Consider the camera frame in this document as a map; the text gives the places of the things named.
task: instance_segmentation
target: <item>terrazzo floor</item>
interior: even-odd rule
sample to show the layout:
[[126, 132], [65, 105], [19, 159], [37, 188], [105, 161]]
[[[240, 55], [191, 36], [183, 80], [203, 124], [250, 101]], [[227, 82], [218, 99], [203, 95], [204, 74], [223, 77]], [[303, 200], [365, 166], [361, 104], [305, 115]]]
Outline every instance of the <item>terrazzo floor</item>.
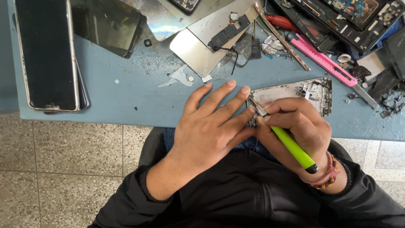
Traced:
[[[0, 114], [0, 227], [86, 227], [138, 166], [151, 127]], [[405, 142], [335, 138], [405, 206]]]

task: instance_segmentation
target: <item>colorful wrist band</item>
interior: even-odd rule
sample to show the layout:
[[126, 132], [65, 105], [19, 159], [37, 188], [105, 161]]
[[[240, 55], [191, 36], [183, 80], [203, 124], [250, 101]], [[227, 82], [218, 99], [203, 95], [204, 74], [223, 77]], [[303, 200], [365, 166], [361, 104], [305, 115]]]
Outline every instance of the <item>colorful wrist band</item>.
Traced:
[[336, 176], [340, 174], [340, 170], [337, 169], [336, 159], [328, 151], [326, 155], [328, 156], [328, 170], [325, 175], [316, 181], [306, 181], [301, 178], [303, 182], [310, 184], [316, 189], [324, 189], [336, 181]]

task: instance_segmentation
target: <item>screwdriver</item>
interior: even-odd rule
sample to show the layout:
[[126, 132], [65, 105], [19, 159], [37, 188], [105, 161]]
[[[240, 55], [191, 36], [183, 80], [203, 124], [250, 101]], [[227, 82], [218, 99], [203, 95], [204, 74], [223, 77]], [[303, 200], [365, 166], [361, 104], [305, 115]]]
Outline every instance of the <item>screwdriver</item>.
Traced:
[[[269, 15], [269, 16], [267, 16], [267, 20], [275, 26], [278, 26], [278, 27], [281, 27], [284, 29], [288, 29], [288, 30], [291, 30], [294, 32], [298, 32], [298, 29], [296, 27], [294, 27], [294, 25], [292, 25], [292, 23], [286, 17], [277, 16], [277, 15]], [[319, 35], [319, 32], [316, 29], [313, 29], [309, 26], [306, 26], [306, 27], [314, 36]]]
[[[262, 108], [256, 101], [253, 100], [251, 96], [249, 96], [249, 100], [253, 103], [253, 106], [256, 109], [256, 112], [265, 117], [269, 114]], [[287, 132], [280, 128], [280, 127], [271, 127], [273, 132], [277, 135], [277, 137], [281, 140], [281, 142], [287, 147], [289, 152], [294, 156], [294, 158], [298, 161], [298, 163], [310, 174], [314, 174], [318, 172], [318, 166], [312, 160], [312, 158], [291, 138]]]

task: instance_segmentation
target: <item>blue table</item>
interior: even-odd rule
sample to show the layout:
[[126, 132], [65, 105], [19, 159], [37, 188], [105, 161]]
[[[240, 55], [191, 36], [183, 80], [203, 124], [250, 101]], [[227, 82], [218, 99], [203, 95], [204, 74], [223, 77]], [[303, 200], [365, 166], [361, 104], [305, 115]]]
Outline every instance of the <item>blue table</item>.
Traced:
[[[75, 36], [76, 55], [90, 96], [91, 107], [76, 114], [45, 115], [34, 111], [27, 104], [17, 31], [12, 21], [13, 0], [8, 0], [8, 10], [19, 109], [23, 119], [175, 127], [187, 98], [203, 84], [193, 72], [189, 73], [189, 76], [195, 78], [192, 87], [186, 87], [182, 83], [157, 87], [167, 82], [167, 73], [173, 72], [183, 62], [176, 55], [170, 55], [170, 38], [157, 42], [145, 25], [138, 38], [136, 50], [129, 59], [119, 57]], [[151, 39], [153, 46], [145, 47], [145, 39]], [[226, 79], [235, 79], [237, 86], [223, 103], [234, 97], [244, 85], [258, 89], [325, 76], [323, 68], [300, 51], [296, 51], [311, 71], [307, 72], [297, 61], [292, 62], [285, 58], [269, 59], [263, 56], [261, 59], [251, 60], [244, 68], [236, 68], [234, 74]], [[213, 87], [218, 88], [226, 80], [213, 81]], [[382, 119], [379, 115], [382, 109], [377, 113], [361, 99], [345, 103], [346, 94], [349, 92], [354, 91], [333, 78], [332, 114], [325, 118], [332, 126], [333, 137], [405, 141], [404, 115]]]

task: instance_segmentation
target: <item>hand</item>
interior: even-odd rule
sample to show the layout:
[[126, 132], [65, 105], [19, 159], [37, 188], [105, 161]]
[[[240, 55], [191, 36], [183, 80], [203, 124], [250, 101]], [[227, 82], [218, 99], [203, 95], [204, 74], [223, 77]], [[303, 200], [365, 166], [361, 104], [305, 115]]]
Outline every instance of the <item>hand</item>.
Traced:
[[212, 89], [212, 84], [203, 85], [191, 94], [176, 126], [173, 148], [147, 174], [146, 185], [155, 199], [169, 198], [255, 134], [255, 129], [245, 127], [255, 114], [253, 107], [230, 119], [249, 96], [248, 86], [242, 87], [233, 99], [216, 110], [235, 86], [234, 80], [223, 84], [199, 108], [199, 101]]
[[[306, 181], [315, 181], [325, 175], [328, 158], [326, 151], [332, 129], [303, 97], [282, 98], [262, 104], [270, 116], [257, 117], [256, 137], [284, 166]], [[297, 144], [314, 160], [319, 171], [309, 174], [287, 150], [270, 126], [290, 129]]]

